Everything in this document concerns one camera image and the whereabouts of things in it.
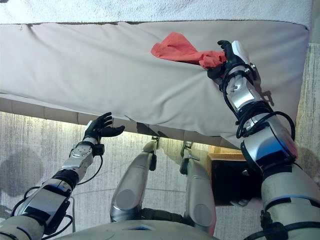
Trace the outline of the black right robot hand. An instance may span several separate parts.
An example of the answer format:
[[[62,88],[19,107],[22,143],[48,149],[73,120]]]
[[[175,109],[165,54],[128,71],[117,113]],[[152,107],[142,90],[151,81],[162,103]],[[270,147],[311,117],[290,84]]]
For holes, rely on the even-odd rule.
[[[229,42],[219,40],[217,44],[223,49],[226,60],[217,67],[209,68],[207,76],[212,80],[227,77],[234,72],[236,67],[244,67],[249,64],[249,55],[238,40]]]

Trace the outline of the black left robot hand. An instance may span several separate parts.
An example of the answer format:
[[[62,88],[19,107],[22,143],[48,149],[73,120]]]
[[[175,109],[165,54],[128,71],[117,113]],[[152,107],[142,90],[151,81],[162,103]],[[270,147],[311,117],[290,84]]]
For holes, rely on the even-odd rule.
[[[99,144],[101,138],[116,137],[122,134],[125,126],[112,127],[113,117],[111,112],[107,112],[95,120],[93,120],[84,132],[83,141],[87,139],[94,139]]]

